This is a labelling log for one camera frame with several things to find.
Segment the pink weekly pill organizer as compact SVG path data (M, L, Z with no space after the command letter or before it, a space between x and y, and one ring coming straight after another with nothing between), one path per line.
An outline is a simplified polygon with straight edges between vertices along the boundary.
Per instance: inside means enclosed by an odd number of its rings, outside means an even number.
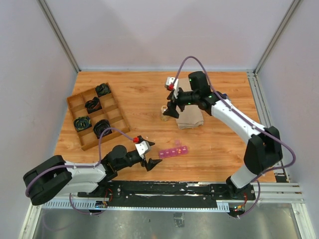
M175 141L175 146L168 149L163 149L158 152L160 159L171 158L188 154L188 147L183 145L180 140Z

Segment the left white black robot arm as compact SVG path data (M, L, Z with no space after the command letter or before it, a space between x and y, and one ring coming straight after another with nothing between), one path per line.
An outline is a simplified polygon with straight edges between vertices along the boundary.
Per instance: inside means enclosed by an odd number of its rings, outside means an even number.
M127 151L125 146L116 145L97 163L77 164L64 160L61 155L54 155L25 173L25 195L34 206L67 194L85 193L101 197L107 191L106 184L117 177L120 170L140 164L151 171L162 161L146 158L153 142L141 136L135 137L133 142L134 150Z

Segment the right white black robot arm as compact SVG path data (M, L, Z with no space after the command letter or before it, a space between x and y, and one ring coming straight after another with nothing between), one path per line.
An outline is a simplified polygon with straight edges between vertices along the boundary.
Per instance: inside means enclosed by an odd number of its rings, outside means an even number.
M265 127L239 111L227 96L212 90L204 72L190 73L188 82L190 90L185 91L179 79L167 78L164 86L170 94L164 115L178 119L186 107L197 106L223 122L245 143L243 165L226 179L227 196L238 199L254 179L283 158L279 130Z

